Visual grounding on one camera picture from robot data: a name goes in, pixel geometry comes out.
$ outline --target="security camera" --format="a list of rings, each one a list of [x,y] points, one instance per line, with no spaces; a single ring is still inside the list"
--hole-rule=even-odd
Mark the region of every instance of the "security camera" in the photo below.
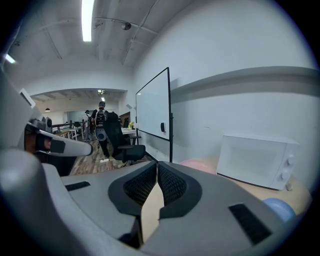
[[[129,29],[131,29],[131,24],[130,24],[129,22],[123,23],[123,24],[121,25],[121,28],[122,28],[123,30],[129,30]]]

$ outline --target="wooden floor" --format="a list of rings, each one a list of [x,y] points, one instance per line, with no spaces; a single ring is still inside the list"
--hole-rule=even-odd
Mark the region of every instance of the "wooden floor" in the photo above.
[[[95,174],[102,173],[106,171],[112,171],[121,168],[124,163],[119,160],[115,160],[111,155],[113,152],[113,147],[110,143],[107,144],[107,149],[109,151],[109,161],[100,162],[100,160],[105,159],[104,153],[101,148],[98,150],[98,140],[90,141],[93,146],[93,153],[88,156],[78,156],[74,162],[69,175],[85,175],[85,174]],[[141,161],[152,161],[148,156],[144,156],[141,160],[133,162],[134,164],[140,163]]]

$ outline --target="white microwave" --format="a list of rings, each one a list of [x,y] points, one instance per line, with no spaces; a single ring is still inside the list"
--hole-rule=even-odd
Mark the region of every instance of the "white microwave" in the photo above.
[[[282,190],[295,168],[299,144],[289,138],[228,133],[222,137],[217,173]]]

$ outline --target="microwave door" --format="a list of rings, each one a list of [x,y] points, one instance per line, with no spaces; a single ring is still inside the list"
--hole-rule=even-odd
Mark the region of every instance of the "microwave door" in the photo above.
[[[282,164],[286,143],[225,136],[217,172],[219,174],[270,187]]]

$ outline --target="backpack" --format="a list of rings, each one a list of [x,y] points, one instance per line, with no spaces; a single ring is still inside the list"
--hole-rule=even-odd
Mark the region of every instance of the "backpack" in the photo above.
[[[92,123],[92,117],[91,115],[88,115],[88,114],[86,114],[86,116],[88,117],[89,128],[92,129],[94,126]]]

